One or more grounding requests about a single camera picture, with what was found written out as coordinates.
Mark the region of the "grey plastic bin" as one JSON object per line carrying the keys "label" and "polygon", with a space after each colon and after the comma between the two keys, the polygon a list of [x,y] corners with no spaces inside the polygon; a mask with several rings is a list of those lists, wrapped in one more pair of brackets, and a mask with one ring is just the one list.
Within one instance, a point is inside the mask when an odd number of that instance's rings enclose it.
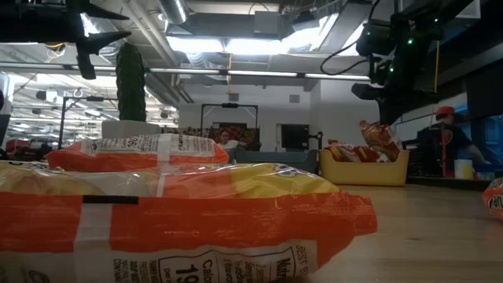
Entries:
{"label": "grey plastic bin", "polygon": [[284,164],[309,173],[317,174],[318,151],[302,152],[256,152],[244,149],[234,150],[234,159],[238,164]]}

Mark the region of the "black stand frame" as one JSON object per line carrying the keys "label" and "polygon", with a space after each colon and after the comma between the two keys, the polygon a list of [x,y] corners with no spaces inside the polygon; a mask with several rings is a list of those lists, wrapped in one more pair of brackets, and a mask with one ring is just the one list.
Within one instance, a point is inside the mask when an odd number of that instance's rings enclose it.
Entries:
{"label": "black stand frame", "polygon": [[253,108],[255,110],[254,119],[255,119],[255,128],[259,128],[259,106],[258,105],[240,105],[238,103],[221,103],[221,104],[202,104],[200,108],[200,129],[201,131],[204,128],[204,117],[205,112],[204,109],[206,107],[221,107],[221,108]]}

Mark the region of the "white yellow container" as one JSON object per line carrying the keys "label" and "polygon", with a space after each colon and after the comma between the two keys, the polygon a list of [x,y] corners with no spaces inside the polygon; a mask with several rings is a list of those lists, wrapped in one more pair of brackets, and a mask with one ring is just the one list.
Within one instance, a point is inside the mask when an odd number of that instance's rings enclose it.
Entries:
{"label": "white yellow container", "polygon": [[469,159],[455,160],[454,176],[456,179],[473,180],[472,160]]}

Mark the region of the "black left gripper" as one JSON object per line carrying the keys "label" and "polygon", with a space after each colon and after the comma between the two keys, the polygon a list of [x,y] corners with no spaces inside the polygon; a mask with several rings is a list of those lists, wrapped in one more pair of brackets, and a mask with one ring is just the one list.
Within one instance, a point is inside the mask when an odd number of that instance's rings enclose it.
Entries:
{"label": "black left gripper", "polygon": [[82,77],[95,79],[90,54],[99,54],[99,50],[131,32],[110,31],[86,36],[83,13],[96,18],[129,20],[90,0],[0,0],[0,42],[73,43]]}

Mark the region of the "long linear ceiling light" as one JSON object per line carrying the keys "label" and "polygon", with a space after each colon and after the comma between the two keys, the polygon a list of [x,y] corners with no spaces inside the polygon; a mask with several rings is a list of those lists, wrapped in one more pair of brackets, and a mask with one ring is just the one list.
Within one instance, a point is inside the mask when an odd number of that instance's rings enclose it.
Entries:
{"label": "long linear ceiling light", "polygon": [[[0,69],[26,72],[39,72],[45,74],[78,74],[79,66],[76,64],[36,64],[0,61]],[[220,70],[220,69],[195,69],[195,68],[148,68],[146,73],[154,74],[179,74],[179,75],[230,75],[230,76],[254,76],[288,79],[327,79],[344,81],[369,82],[370,78],[365,75],[325,75],[305,72],[269,72],[269,71],[246,71],[246,70]]]}

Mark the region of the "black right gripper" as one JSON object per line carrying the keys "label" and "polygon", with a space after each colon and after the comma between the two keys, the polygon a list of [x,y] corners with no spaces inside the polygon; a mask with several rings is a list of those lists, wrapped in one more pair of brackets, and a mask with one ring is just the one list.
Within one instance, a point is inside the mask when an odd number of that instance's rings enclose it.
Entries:
{"label": "black right gripper", "polygon": [[[437,102],[438,96],[431,91],[414,89],[430,45],[430,39],[403,39],[384,69],[386,78],[381,88],[361,83],[351,87],[356,97],[379,102],[380,124],[391,125],[404,113],[414,110],[415,104],[411,103]],[[404,104],[396,106],[386,103]]]}

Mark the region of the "silver ventilation duct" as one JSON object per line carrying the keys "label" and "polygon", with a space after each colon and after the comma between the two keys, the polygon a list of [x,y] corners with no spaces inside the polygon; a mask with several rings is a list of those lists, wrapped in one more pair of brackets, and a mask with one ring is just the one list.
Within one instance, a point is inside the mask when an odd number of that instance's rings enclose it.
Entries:
{"label": "silver ventilation duct", "polygon": [[185,0],[158,0],[162,14],[169,24],[179,25],[189,19]]}

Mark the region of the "black light stand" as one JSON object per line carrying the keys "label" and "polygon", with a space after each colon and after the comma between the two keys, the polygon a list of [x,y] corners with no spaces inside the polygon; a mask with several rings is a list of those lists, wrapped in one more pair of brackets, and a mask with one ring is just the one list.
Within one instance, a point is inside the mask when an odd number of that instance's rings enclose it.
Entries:
{"label": "black light stand", "polygon": [[103,101],[118,101],[118,98],[109,98],[109,97],[98,97],[98,96],[88,96],[88,97],[63,97],[62,109],[61,109],[61,118],[60,118],[60,130],[58,137],[58,149],[62,149],[63,147],[63,137],[64,137],[64,122],[66,112],[73,107],[77,102],[81,100],[90,101],[90,102],[103,102]]}

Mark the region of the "green cactus plant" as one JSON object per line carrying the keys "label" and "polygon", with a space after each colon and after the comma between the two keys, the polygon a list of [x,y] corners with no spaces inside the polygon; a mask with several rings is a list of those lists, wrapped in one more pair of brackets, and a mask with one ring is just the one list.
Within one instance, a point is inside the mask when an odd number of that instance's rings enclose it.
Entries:
{"label": "green cactus plant", "polygon": [[119,119],[145,122],[145,66],[138,48],[128,42],[116,55],[116,87]]}

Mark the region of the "orange Maruchan noodle packet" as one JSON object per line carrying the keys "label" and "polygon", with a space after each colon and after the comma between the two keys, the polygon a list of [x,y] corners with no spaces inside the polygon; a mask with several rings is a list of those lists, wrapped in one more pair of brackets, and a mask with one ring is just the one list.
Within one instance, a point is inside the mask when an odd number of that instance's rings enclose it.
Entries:
{"label": "orange Maruchan noodle packet", "polygon": [[270,283],[374,233],[367,197],[0,193],[0,283]]}
{"label": "orange Maruchan noodle packet", "polygon": [[0,161],[0,192],[9,193],[210,199],[339,191],[324,178],[285,164],[179,164],[91,173]]}
{"label": "orange Maruchan noodle packet", "polygon": [[484,190],[482,198],[490,214],[503,221],[503,177],[495,178]]}

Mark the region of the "red Maruchan noodle packet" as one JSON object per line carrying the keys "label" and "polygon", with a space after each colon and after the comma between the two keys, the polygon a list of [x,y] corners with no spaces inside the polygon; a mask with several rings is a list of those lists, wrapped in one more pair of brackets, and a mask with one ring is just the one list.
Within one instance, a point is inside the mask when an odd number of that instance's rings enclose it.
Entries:
{"label": "red Maruchan noodle packet", "polygon": [[403,150],[402,143],[389,125],[379,123],[367,123],[362,120],[359,128],[367,145],[387,156],[391,162],[395,162]]}
{"label": "red Maruchan noodle packet", "polygon": [[378,152],[368,146],[355,146],[354,151],[361,163],[387,163],[389,159],[386,154]]}
{"label": "red Maruchan noodle packet", "polygon": [[326,149],[330,151],[332,158],[337,162],[362,163],[365,159],[360,146],[342,143],[335,139],[328,140]]}

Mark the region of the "person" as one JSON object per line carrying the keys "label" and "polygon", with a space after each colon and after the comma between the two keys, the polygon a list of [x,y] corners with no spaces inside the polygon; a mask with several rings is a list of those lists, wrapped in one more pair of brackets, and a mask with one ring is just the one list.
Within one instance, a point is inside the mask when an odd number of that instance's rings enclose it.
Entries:
{"label": "person", "polygon": [[474,164],[490,165],[472,140],[455,124],[456,117],[454,107],[442,106],[435,114],[436,123],[417,132],[419,145],[433,147],[434,160],[440,159],[440,173],[447,178],[455,176],[454,161],[459,158],[459,153],[468,155]]}
{"label": "person", "polygon": [[227,150],[227,149],[234,149],[236,148],[238,145],[239,145],[239,141],[237,140],[231,140],[230,139],[230,134],[228,131],[224,130],[221,134],[220,134],[220,138],[219,138],[219,143],[218,145],[224,149],[224,150]]}

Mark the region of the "black monitor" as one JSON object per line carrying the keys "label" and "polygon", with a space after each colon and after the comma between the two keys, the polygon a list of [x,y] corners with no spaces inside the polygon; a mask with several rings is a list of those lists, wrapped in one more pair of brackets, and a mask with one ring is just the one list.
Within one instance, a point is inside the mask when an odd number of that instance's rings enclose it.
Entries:
{"label": "black monitor", "polygon": [[281,124],[281,147],[287,151],[309,149],[310,130],[308,125]]}

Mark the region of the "white red snack packet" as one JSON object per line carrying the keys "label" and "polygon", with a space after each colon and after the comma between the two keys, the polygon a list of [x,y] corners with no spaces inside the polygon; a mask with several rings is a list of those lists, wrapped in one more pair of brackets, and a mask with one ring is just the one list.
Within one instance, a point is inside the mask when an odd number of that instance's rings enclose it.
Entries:
{"label": "white red snack packet", "polygon": [[173,164],[225,164],[229,155],[210,138],[148,134],[84,139],[46,156],[50,168],[78,172],[136,171]]}

